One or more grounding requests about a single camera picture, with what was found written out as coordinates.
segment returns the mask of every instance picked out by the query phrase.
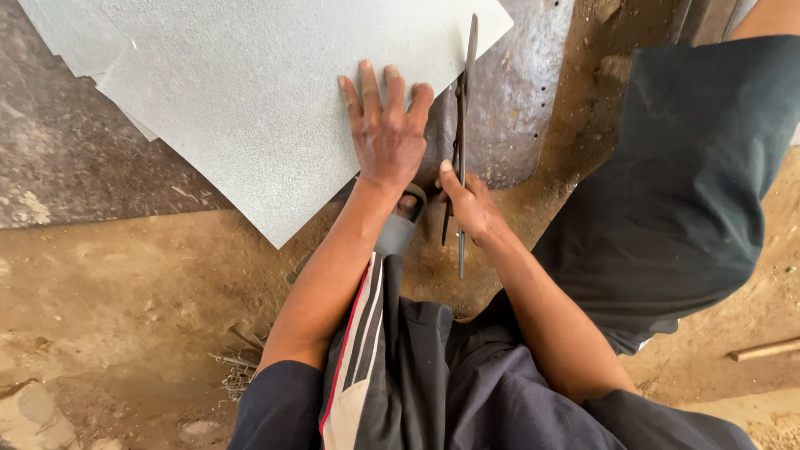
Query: left hand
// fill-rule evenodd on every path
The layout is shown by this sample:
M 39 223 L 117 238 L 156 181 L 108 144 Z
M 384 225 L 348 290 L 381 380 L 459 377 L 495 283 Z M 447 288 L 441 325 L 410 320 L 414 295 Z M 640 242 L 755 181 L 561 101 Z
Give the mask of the left hand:
M 350 133 L 361 166 L 359 180 L 373 183 L 389 192 L 402 192 L 417 174 L 426 142 L 422 137 L 428 122 L 428 110 L 434 101 L 434 90 L 427 83 L 415 84 L 408 112 L 404 107 L 406 81 L 397 67 L 383 71 L 388 87 L 386 106 L 381 108 L 378 82 L 369 61 L 358 65 L 361 77 L 363 107 L 358 101 L 353 82 L 339 77 L 350 116 Z

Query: finger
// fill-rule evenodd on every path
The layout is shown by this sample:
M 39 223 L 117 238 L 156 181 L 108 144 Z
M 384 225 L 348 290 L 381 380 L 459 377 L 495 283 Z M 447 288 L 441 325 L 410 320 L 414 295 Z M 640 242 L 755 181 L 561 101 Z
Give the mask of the finger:
M 390 64 L 383 69 L 383 77 L 386 79 L 387 88 L 386 113 L 389 115 L 405 113 L 406 80 L 400 76 L 400 70 Z
M 453 170 L 453 163 L 449 159 L 442 161 L 442 165 L 439 166 L 439 183 L 442 184 L 442 189 L 455 203 L 459 203 L 472 195 L 458 181 L 458 177 L 455 176 L 455 170 Z
M 364 117 L 364 110 L 358 103 L 358 94 L 355 92 L 353 81 L 347 77 L 339 77 L 339 86 L 342 87 L 342 97 L 345 98 L 347 105 L 347 117 L 350 118 L 350 130 L 361 130 L 361 119 Z
M 361 77 L 361 96 L 364 99 L 364 119 L 369 125 L 377 125 L 381 118 L 381 98 L 378 93 L 378 80 L 372 64 L 361 61 L 358 65 L 358 75 Z
M 417 83 L 411 88 L 411 105 L 408 107 L 408 119 L 412 129 L 419 134 L 425 131 L 428 123 L 428 110 L 434 102 L 434 88 L 424 82 Z

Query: metal shears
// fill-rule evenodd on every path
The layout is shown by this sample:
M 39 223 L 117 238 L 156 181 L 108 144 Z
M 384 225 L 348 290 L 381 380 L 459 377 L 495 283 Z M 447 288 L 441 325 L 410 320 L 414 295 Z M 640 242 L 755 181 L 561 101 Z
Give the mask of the metal shears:
M 475 68 L 475 54 L 478 52 L 478 16 L 472 14 L 472 25 L 470 26 L 470 42 L 466 51 L 466 68 L 458 76 L 458 84 L 455 88 L 455 98 L 457 100 L 458 122 L 453 141 L 453 167 L 462 186 L 466 185 L 466 136 L 464 132 L 464 120 L 466 111 L 470 105 L 470 92 L 472 76 Z M 450 216 L 453 214 L 453 204 L 447 200 L 445 209 L 445 222 L 442 227 L 442 245 L 447 238 L 447 225 Z M 464 279 L 464 230 L 458 228 L 458 279 Z

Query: rusty metal surface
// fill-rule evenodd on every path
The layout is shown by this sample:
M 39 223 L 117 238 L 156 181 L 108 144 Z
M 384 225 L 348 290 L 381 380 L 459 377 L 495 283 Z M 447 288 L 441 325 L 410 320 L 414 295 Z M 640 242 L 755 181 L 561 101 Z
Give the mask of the rusty metal surface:
M 231 207 L 52 56 L 19 4 L 0 0 L 0 228 Z
M 467 170 L 489 187 L 511 187 L 538 164 L 542 134 L 550 122 L 561 73 L 563 47 L 574 0 L 500 0 L 514 27 L 475 62 L 466 117 Z M 431 107 L 428 148 L 414 180 L 434 191 L 439 163 L 453 154 L 455 83 Z

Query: foot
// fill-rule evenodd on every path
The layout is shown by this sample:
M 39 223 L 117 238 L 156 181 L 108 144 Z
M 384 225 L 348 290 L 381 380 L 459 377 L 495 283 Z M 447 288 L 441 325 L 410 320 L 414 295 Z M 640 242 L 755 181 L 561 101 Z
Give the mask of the foot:
M 404 219 L 411 219 L 411 214 L 414 213 L 414 207 L 417 206 L 417 198 L 413 195 L 403 195 L 398 200 L 398 204 L 394 206 L 392 214 L 399 215 Z

